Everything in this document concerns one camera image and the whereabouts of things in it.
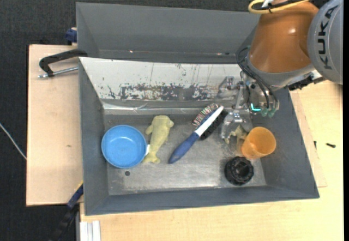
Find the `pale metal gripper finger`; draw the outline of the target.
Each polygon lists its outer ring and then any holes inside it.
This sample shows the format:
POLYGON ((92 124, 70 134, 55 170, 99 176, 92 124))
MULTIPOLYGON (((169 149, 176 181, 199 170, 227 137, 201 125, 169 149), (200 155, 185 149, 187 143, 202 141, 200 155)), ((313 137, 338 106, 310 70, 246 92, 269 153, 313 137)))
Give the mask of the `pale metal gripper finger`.
POLYGON ((245 132, 249 133, 253 129, 251 115, 249 112, 239 112, 236 115, 236 123, 238 123, 245 132))
POLYGON ((221 127, 221 138, 226 144, 230 143, 230 137, 235 134, 238 127, 238 113, 229 113, 223 120, 221 127))

